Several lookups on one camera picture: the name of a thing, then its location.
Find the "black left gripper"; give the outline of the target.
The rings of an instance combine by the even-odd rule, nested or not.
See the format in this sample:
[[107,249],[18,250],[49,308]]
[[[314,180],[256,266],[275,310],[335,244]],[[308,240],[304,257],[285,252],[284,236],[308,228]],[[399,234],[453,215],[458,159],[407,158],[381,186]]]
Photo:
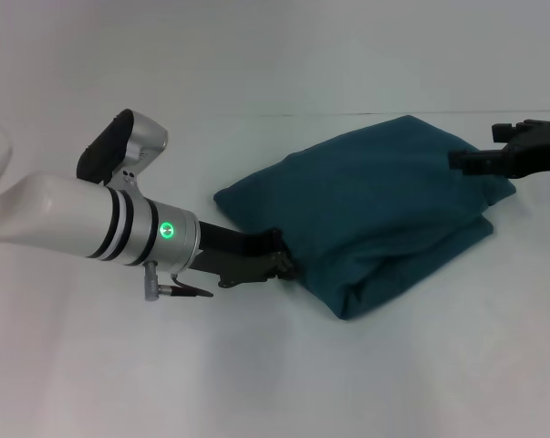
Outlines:
[[270,228],[245,234],[199,222],[199,254],[190,269],[217,275],[219,287],[229,288],[269,279],[297,280],[299,268],[287,251],[283,232]]

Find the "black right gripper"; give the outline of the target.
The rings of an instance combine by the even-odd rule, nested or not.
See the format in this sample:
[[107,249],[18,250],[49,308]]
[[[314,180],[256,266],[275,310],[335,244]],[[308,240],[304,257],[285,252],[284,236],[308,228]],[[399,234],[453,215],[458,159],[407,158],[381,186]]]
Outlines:
[[492,126],[494,143],[507,143],[503,151],[450,151],[449,167],[464,175],[506,176],[520,179],[550,172],[550,120],[525,120],[515,125]]

